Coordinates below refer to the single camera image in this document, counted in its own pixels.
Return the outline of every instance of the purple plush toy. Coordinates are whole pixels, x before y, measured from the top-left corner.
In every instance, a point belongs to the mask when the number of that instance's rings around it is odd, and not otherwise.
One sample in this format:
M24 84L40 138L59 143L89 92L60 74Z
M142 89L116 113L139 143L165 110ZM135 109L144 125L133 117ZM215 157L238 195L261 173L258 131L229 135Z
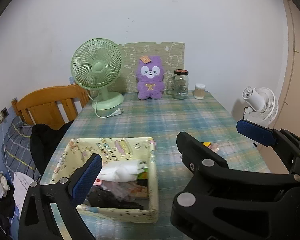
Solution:
M149 56L149 58L151 62L146 64L139 59L139 66L136 72L139 99L159 99L162 97L162 91L164 90L164 70L161 65L161 59L159 56Z

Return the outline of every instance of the table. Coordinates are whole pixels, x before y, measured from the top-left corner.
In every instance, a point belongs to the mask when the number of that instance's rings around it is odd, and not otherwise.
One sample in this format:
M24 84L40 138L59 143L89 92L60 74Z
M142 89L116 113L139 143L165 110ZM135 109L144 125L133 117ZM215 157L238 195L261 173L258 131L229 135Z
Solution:
M95 116L89 102L80 112L53 154L41 184L48 184L53 169L72 138L153 137L157 141L156 165L159 186L159 220L155 224L127 223L81 215L96 239L189 239L170 223L173 197L189 182L192 173L181 162L176 136L186 131L199 141L217 142L218 152L232 169L269 172L252 141L236 130L232 116L209 93L203 100L176 100L163 95L159 100L139 100L127 93L120 105L124 113L106 119ZM114 110L98 112L108 115ZM65 239L71 239L55 204L56 222Z

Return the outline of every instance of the plush toy ear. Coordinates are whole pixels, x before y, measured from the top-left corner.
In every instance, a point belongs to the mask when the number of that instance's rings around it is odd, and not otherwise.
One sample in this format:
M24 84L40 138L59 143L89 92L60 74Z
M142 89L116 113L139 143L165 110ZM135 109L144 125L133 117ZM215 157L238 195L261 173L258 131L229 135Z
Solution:
M150 56L149 58L151 59L151 64L161 66L161 59L159 56Z

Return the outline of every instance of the dark clothing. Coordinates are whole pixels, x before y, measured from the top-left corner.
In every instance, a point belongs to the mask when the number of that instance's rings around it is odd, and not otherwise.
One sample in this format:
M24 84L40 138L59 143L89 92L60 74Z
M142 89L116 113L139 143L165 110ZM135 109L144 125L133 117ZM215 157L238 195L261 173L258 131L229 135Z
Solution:
M34 164L41 175L43 175L51 156L72 122L65 123L59 130L53 130L43 123L32 127L30 152Z
M6 232L10 234L10 222L8 218L13 218L15 202L13 198L14 187L7 181L10 190L7 191L5 197L0 198L0 226Z
M103 207L103 208L133 208L142 209L143 206L136 202L128 202L125 200L119 201L115 198L112 192L103 190L100 186L92 186L88 193L87 200L92 207Z

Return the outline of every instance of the white clip fan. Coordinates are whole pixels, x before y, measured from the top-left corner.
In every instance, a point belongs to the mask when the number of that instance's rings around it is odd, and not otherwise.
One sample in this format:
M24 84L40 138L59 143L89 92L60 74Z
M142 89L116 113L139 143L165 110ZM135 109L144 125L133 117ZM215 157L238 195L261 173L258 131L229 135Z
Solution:
M247 87L242 97L251 106L245 110L245 120L268 127L277 116L279 103L271 89Z

